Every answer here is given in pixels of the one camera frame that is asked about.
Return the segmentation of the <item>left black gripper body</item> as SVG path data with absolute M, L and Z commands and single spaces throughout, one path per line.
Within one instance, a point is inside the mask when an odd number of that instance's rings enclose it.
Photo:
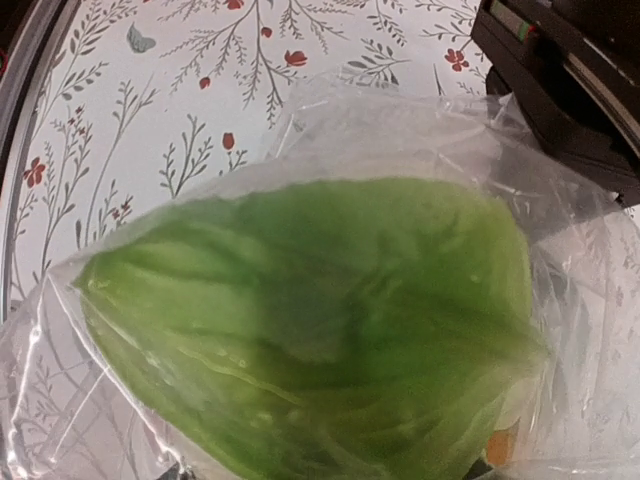
M 483 1 L 471 38 L 548 155 L 638 204 L 638 2 Z

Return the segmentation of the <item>white fake cauliflower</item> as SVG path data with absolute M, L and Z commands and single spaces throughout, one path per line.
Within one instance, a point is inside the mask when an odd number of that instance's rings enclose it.
M 460 479 L 548 348 L 499 199 L 330 180 L 139 219 L 75 286 L 132 394 L 245 479 Z

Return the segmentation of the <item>clear zip top bag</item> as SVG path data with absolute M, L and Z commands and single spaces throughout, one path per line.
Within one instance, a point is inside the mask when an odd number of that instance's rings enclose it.
M 259 163 L 48 268 L 5 479 L 635 479 L 639 229 L 510 98 L 298 87 Z

